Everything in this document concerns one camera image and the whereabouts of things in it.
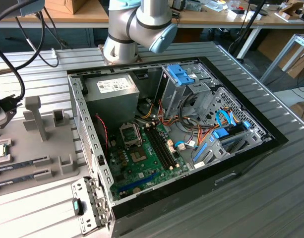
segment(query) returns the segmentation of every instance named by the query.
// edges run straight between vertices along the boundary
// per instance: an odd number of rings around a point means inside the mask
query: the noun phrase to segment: wire bundle
[[[148,112],[148,114],[146,114],[145,116],[142,116],[141,118],[142,119],[147,119],[150,117],[151,113],[152,113],[152,109],[154,107],[154,104],[151,104],[151,107],[150,107],[150,111]]]
[[[106,124],[104,123],[104,121],[101,119],[101,117],[99,117],[98,115],[96,115],[96,118],[100,120],[103,128],[104,128],[104,132],[105,132],[105,137],[106,137],[106,155],[108,154],[108,128],[106,127]]]

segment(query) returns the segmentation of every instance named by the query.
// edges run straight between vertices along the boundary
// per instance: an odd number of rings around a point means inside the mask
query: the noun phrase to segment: desk leg
[[[252,32],[250,33],[249,37],[247,38],[245,44],[243,45],[242,49],[240,50],[240,52],[237,56],[237,59],[243,59],[244,58],[247,51],[250,49],[251,45],[253,44],[255,38],[259,34],[260,30],[261,29],[259,27],[252,30]]]
[[[268,67],[268,69],[266,70],[266,72],[260,78],[260,82],[261,83],[264,83],[266,81],[266,79],[268,78],[268,76],[273,72],[273,70],[275,69],[275,67],[277,67],[277,65],[279,64],[279,62],[281,62],[281,60],[287,54],[287,52],[290,51],[290,49],[292,48],[292,46],[295,44],[295,40],[296,40],[297,37],[298,36],[296,34],[294,34],[291,37],[291,39],[286,44],[286,46],[282,49],[282,51],[279,53],[279,55],[273,60],[273,62]]]
[[[284,65],[284,67],[282,68],[283,72],[286,72],[286,70],[291,66],[291,64],[296,60],[296,58],[300,55],[300,53],[302,53],[304,49],[304,46],[300,46],[299,49],[295,52],[295,54],[290,58],[289,61],[287,61],[287,63]]]

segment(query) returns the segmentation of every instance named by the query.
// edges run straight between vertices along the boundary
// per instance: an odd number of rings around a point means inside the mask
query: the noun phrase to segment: orange wire
[[[211,131],[213,131],[214,129],[216,129],[216,128],[218,128],[219,127],[219,124],[218,125],[216,125],[214,128],[212,128],[212,129],[210,129],[210,130],[208,130],[207,132],[206,132],[206,134],[205,134],[205,136],[203,137],[203,139],[201,140],[201,142],[200,142],[200,144],[206,139],[206,137],[207,137],[207,135],[211,132]]]

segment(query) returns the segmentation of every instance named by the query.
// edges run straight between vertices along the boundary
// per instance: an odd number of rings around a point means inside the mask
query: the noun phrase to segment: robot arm
[[[135,62],[137,43],[162,53],[177,32],[177,25],[171,20],[167,0],[110,0],[105,59],[114,64]]]

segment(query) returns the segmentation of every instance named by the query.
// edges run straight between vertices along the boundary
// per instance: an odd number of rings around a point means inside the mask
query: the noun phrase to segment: blue cap
[[[164,29],[162,34],[151,44],[149,51],[162,53],[173,42],[177,33],[177,25],[171,24]]]
[[[226,135],[229,135],[229,133],[227,132],[227,130],[224,129],[224,128],[217,129],[217,130],[215,130],[212,134],[213,134],[213,136],[214,136],[216,139],[219,139],[219,138],[221,138],[221,137],[224,137],[224,136],[226,136]]]
[[[243,125],[244,125],[247,129],[249,129],[250,126],[251,126],[251,124],[250,124],[248,121],[243,122]]]
[[[139,7],[141,0],[110,0],[109,11],[119,11]]]

